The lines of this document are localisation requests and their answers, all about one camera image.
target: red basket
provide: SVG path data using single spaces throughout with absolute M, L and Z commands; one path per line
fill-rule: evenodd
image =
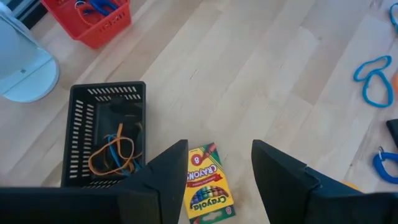
M 131 24 L 130 0 L 126 0 L 117 10 L 106 17 L 98 18 L 99 13 L 88 16 L 87 20 L 99 20 L 93 26 L 85 24 L 80 18 L 75 8 L 76 0 L 41 0 L 41 2 L 72 39 L 80 40 L 94 49 L 110 41 Z

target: hardwood floor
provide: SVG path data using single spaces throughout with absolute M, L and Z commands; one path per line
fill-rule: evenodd
M 365 61 L 393 56 L 393 0 L 136 0 L 133 25 L 91 50 L 46 15 L 34 36 L 60 64 L 60 81 L 29 104 L 0 98 L 0 185 L 57 186 L 62 170 L 69 89 L 78 83 L 147 84 L 147 159 L 179 139 L 190 148 L 215 142 L 237 216 L 264 223 L 251 167 L 251 141 L 262 139 L 363 192 L 398 191 L 376 175 L 377 148 L 396 148 L 380 110 L 353 81 Z M 380 80 L 369 86 L 386 100 Z M 396 164 L 386 163 L 398 175 Z M 180 223 L 188 223 L 182 208 Z

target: black plastic basket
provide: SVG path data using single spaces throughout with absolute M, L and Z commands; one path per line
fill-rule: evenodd
M 144 82 L 100 83 L 74 85 L 70 89 L 68 123 L 63 155 L 62 187 L 108 188 L 126 178 L 123 175 L 94 175 L 88 158 L 104 145 L 107 134 L 117 133 L 123 123 L 123 133 L 134 141 L 136 161 L 145 164 L 146 86 Z M 141 119 L 141 129 L 134 129 L 131 117 Z

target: white appliance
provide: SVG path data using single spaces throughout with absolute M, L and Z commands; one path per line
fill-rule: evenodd
M 12 101 L 32 102 L 54 88 L 58 65 L 4 7 L 0 6 L 0 94 Z

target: crayon box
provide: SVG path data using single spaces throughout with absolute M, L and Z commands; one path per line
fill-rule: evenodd
M 191 224 L 211 224 L 235 215 L 233 199 L 214 143 L 188 152 L 184 204 Z

